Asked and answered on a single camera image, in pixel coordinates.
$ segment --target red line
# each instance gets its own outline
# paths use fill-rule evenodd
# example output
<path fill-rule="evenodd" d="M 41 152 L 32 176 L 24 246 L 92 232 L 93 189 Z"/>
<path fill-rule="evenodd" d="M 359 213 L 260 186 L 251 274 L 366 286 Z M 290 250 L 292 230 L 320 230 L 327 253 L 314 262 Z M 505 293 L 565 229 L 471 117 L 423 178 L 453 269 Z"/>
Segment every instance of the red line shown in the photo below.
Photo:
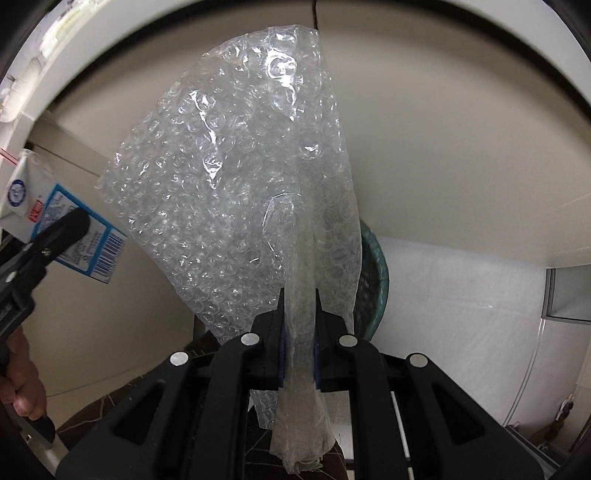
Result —
<path fill-rule="evenodd" d="M 8 153 L 6 150 L 3 150 L 0 148 L 0 154 L 6 158 L 10 163 L 12 163 L 13 165 L 18 165 L 18 160 L 16 158 L 14 158 L 10 153 Z"/>

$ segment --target beige wall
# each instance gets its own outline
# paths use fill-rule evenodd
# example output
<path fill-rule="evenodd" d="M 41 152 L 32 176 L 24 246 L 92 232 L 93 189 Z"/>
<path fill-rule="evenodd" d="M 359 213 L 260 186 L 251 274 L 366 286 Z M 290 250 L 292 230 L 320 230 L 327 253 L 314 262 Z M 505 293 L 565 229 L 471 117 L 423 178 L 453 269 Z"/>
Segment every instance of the beige wall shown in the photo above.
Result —
<path fill-rule="evenodd" d="M 566 266 L 591 262 L 591 128 L 504 47 L 395 5 L 318 3 L 361 215 L 379 235 Z M 193 20 L 114 59 L 52 108 L 110 156 L 208 48 L 309 4 Z"/>

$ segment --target silver screw head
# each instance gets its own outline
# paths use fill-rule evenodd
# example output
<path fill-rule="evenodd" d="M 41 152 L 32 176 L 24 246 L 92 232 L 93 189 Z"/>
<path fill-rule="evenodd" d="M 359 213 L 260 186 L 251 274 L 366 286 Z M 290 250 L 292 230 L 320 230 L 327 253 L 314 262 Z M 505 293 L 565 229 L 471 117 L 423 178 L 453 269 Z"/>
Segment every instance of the silver screw head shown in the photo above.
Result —
<path fill-rule="evenodd" d="M 353 335 L 343 335 L 341 338 L 339 338 L 339 343 L 341 346 L 351 348 L 357 345 L 358 340 Z"/>
<path fill-rule="evenodd" d="M 243 345 L 256 345 L 259 341 L 261 340 L 261 337 L 259 337 L 256 333 L 245 333 L 244 335 L 242 335 L 240 337 L 240 341 L 243 343 Z"/>
<path fill-rule="evenodd" d="M 420 354 L 420 353 L 415 353 L 414 355 L 412 355 L 409 361 L 410 361 L 410 364 L 415 368 L 426 367 L 427 364 L 429 363 L 429 360 L 427 359 L 427 357 Z"/>
<path fill-rule="evenodd" d="M 189 361 L 189 354 L 187 352 L 174 352 L 170 356 L 170 363 L 175 367 L 180 367 Z"/>

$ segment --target white wall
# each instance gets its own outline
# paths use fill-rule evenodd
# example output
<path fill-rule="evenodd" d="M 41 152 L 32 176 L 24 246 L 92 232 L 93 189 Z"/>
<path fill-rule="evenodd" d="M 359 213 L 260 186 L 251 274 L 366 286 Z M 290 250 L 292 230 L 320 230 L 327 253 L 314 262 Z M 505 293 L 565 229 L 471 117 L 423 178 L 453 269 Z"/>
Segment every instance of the white wall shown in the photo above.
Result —
<path fill-rule="evenodd" d="M 403 358 L 426 354 L 503 423 L 537 344 L 545 270 L 415 242 L 379 241 L 390 292 L 373 343 Z"/>

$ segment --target black clamp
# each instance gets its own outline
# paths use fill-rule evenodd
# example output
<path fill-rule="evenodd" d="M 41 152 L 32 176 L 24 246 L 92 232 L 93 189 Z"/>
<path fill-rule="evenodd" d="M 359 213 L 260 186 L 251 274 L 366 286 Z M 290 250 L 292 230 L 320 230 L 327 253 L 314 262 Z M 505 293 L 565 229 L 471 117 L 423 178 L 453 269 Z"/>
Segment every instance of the black clamp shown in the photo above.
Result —
<path fill-rule="evenodd" d="M 31 294 L 45 277 L 47 266 L 88 232 L 90 217 L 81 208 L 72 210 L 43 230 L 26 245 L 9 237 L 0 246 L 0 375 L 6 374 L 10 353 L 6 341 L 33 312 Z M 12 406 L 7 412 L 26 434 L 50 448 L 56 428 L 49 417 L 29 420 L 19 417 Z"/>
<path fill-rule="evenodd" d="M 282 385 L 285 331 L 281 292 L 277 310 L 217 353 L 173 354 L 82 439 L 56 478 L 241 479 L 249 392 Z M 412 468 L 416 480 L 543 479 L 536 461 L 427 357 L 381 354 L 324 312 L 318 295 L 315 360 L 317 388 L 349 392 L 356 478 L 405 480 Z"/>

